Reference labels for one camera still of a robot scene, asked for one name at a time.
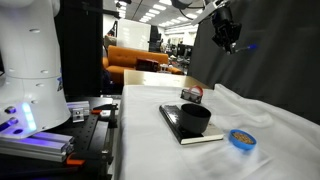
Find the black cup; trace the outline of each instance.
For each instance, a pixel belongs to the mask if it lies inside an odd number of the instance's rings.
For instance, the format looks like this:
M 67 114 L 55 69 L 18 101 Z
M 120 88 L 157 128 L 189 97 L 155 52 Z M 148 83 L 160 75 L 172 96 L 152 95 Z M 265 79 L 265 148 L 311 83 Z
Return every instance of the black cup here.
M 197 104 L 183 104 L 181 106 L 180 125 L 183 129 L 195 133 L 203 133 L 209 123 L 211 112 Z

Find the white cloth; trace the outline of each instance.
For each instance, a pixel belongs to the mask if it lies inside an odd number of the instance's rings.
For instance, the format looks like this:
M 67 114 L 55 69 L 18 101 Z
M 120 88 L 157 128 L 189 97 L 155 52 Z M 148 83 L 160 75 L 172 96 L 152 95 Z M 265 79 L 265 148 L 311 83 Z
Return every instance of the white cloth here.
M 180 145 L 159 111 L 188 103 L 178 87 L 128 85 L 121 102 L 121 180 L 319 180 L 320 126 L 283 109 L 240 97 L 222 85 L 202 105 L 225 133 L 221 141 Z M 243 151 L 228 140 L 241 129 L 257 140 Z

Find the book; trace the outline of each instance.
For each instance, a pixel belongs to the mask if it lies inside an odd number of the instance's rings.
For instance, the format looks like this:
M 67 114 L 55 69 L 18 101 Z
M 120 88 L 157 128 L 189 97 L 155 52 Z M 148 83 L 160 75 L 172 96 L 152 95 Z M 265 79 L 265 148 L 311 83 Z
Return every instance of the book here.
M 202 134 L 194 134 L 183 129 L 179 124 L 181 110 L 176 105 L 161 105 L 159 110 L 178 142 L 182 145 L 221 140 L 224 137 L 222 130 L 211 122 L 208 123 L 206 130 Z

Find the orange couch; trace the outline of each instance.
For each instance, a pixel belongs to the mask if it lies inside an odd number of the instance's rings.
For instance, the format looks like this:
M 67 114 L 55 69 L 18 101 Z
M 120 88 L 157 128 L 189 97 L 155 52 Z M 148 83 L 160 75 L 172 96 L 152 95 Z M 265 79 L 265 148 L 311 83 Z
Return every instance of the orange couch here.
M 152 59 L 159 64 L 168 64 L 168 54 L 152 53 L 135 49 L 123 48 L 110 45 L 108 57 L 103 57 L 103 67 L 111 74 L 111 80 L 116 84 L 123 84 L 124 70 L 135 70 L 137 58 Z M 172 74 L 183 74 L 178 68 L 169 68 Z

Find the black backdrop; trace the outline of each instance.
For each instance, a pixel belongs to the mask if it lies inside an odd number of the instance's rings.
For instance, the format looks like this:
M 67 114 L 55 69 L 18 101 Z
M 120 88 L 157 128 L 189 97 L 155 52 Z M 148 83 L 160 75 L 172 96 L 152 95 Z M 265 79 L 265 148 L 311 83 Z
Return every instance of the black backdrop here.
M 320 124 L 320 1 L 235 0 L 231 9 L 243 25 L 237 46 L 258 48 L 227 55 L 211 40 L 210 20 L 204 21 L 188 75 Z
M 0 52 L 0 71 L 4 72 L 4 66 L 1 58 L 1 52 Z
M 99 96 L 102 68 L 102 14 L 86 12 L 83 4 L 102 9 L 102 0 L 61 0 L 55 17 L 66 96 Z

